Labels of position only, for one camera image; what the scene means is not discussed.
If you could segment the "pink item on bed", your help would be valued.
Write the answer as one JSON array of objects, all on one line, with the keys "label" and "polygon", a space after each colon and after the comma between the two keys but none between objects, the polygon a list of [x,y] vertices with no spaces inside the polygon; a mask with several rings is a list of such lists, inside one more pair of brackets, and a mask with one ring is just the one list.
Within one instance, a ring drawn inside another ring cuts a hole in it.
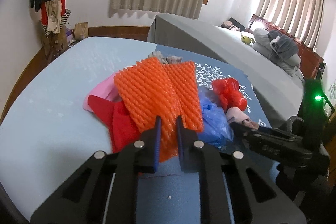
[{"label": "pink item on bed", "polygon": [[238,21],[236,21],[234,18],[229,18],[228,20],[223,22],[221,27],[229,29],[229,30],[234,30],[234,31],[245,31],[246,30],[246,28],[242,24],[240,24]]}]

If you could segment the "red plastic bag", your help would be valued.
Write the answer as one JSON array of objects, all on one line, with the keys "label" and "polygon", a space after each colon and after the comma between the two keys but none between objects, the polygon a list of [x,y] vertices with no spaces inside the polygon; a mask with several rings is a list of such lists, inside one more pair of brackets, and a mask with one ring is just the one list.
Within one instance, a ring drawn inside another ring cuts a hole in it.
[{"label": "red plastic bag", "polygon": [[239,82],[230,77],[212,81],[214,93],[218,96],[221,107],[226,113],[228,109],[236,107],[241,111],[247,108],[247,100],[240,92]]}]

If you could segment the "dark grey hoodie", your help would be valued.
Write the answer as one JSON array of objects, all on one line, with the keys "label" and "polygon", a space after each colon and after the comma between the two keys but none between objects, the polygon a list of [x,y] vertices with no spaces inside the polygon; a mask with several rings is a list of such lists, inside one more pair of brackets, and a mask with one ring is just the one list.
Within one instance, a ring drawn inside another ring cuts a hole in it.
[{"label": "dark grey hoodie", "polygon": [[270,61],[273,63],[285,61],[298,53],[298,46],[294,40],[280,31],[271,30],[267,36],[271,48]]}]

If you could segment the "striped bag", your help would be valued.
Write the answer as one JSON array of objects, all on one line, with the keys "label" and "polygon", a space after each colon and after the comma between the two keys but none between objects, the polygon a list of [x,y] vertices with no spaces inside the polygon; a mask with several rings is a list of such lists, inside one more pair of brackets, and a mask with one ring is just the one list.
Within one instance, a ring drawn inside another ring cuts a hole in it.
[{"label": "striped bag", "polygon": [[[65,9],[65,13],[61,18],[61,25],[60,25],[61,28],[64,27],[66,25],[66,23],[68,22],[68,18],[70,17],[70,14],[71,14],[71,11],[68,10],[68,9]],[[47,31],[47,26],[42,24],[42,29],[44,31],[45,36],[46,37],[49,36],[50,32]]]}]

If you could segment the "yellow plush toy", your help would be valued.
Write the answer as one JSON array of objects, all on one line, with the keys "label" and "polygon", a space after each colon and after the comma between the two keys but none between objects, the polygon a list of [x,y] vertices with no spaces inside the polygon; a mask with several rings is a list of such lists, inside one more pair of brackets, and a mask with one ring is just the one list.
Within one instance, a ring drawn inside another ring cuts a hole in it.
[{"label": "yellow plush toy", "polygon": [[244,36],[243,34],[241,34],[241,41],[246,44],[246,45],[254,45],[255,40],[254,38],[250,38],[249,36]]}]

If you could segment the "grey sock bundle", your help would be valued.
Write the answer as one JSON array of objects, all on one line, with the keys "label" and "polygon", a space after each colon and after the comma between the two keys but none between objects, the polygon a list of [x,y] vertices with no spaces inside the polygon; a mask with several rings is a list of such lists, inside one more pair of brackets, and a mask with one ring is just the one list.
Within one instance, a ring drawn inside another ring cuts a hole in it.
[{"label": "grey sock bundle", "polygon": [[148,58],[156,57],[161,64],[180,64],[183,60],[183,57],[178,56],[164,56],[161,51],[153,51],[148,55]]}]

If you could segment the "blue patterned bed sheet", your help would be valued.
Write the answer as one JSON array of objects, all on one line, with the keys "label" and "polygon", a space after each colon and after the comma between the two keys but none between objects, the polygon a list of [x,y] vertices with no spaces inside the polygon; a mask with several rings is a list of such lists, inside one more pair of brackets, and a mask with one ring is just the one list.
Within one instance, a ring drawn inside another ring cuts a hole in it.
[{"label": "blue patterned bed sheet", "polygon": [[25,220],[96,151],[111,152],[108,129],[83,109],[86,95],[113,73],[155,51],[237,79],[247,114],[270,123],[252,85],[237,68],[207,56],[153,43],[87,38],[63,53],[22,91],[1,124],[1,184]]}]

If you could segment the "cardboard box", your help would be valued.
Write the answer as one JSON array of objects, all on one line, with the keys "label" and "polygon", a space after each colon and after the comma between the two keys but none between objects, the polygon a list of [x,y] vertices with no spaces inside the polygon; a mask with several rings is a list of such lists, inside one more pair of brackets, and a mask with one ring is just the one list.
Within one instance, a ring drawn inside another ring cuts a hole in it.
[{"label": "cardboard box", "polygon": [[68,49],[68,39],[64,28],[58,34],[52,32],[48,36],[41,34],[41,41],[46,57],[51,53],[64,52]]}]

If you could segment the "blue plastic bag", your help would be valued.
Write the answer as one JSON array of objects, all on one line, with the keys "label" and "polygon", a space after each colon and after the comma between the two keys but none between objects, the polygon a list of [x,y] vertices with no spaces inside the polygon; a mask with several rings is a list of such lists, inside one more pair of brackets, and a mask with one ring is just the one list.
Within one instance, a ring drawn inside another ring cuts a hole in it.
[{"label": "blue plastic bag", "polygon": [[224,110],[211,102],[204,92],[199,92],[204,129],[198,133],[198,139],[221,149],[234,140],[234,133],[230,127]]}]

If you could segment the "orange foam fruit net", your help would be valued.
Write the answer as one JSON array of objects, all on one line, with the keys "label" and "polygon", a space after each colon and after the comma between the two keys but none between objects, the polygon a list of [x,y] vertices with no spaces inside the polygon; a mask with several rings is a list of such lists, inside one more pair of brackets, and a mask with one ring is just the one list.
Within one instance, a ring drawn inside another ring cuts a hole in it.
[{"label": "orange foam fruit net", "polygon": [[161,117],[160,162],[178,154],[178,117],[185,128],[203,131],[193,61],[163,65],[156,57],[147,58],[117,72],[114,84],[140,132],[153,128]]}]

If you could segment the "red wooden headboard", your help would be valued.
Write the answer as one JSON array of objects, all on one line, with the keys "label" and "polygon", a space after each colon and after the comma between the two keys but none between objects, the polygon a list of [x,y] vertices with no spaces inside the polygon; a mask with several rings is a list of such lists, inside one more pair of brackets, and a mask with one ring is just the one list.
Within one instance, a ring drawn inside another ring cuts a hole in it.
[{"label": "red wooden headboard", "polygon": [[304,77],[308,79],[322,78],[326,68],[326,63],[320,55],[313,52],[310,48],[291,36],[289,33],[285,32],[279,26],[276,26],[273,23],[268,22],[266,19],[253,14],[245,30],[252,33],[255,28],[264,28],[267,31],[277,30],[292,38],[298,46],[298,55],[301,58],[300,70],[302,71]]}]

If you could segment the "pink plastic bag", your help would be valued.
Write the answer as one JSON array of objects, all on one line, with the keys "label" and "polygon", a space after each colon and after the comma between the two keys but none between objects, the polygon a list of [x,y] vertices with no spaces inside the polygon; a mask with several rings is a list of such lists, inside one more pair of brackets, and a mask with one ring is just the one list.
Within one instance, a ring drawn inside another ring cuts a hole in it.
[{"label": "pink plastic bag", "polygon": [[89,112],[93,112],[93,110],[88,105],[88,97],[90,95],[94,95],[103,99],[106,99],[110,102],[119,102],[121,101],[121,97],[119,96],[116,85],[114,84],[114,77],[116,73],[110,75],[104,81],[97,84],[84,98],[83,109]]}]

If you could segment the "red cloth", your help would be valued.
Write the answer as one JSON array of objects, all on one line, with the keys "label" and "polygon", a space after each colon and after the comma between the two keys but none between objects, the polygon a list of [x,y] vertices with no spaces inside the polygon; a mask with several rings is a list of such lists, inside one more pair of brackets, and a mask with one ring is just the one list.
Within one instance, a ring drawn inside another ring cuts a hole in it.
[{"label": "red cloth", "polygon": [[123,101],[111,102],[89,95],[88,106],[108,128],[113,153],[122,151],[127,145],[139,139],[141,133]]}]

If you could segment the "beige curtain right window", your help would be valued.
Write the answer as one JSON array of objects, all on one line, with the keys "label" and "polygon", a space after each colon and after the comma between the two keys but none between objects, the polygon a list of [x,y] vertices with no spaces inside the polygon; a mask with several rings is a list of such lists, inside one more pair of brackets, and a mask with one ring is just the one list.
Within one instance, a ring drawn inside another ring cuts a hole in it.
[{"label": "beige curtain right window", "polygon": [[256,15],[316,50],[325,0],[260,0]]}]

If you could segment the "pink knit hat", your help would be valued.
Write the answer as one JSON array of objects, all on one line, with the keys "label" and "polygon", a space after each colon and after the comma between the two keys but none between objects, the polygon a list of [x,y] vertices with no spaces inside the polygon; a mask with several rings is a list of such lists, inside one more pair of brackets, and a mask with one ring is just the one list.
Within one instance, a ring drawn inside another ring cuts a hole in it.
[{"label": "pink knit hat", "polygon": [[226,112],[226,118],[229,124],[236,122],[251,129],[257,130],[259,124],[250,119],[250,117],[241,111],[238,107],[231,107]]}]

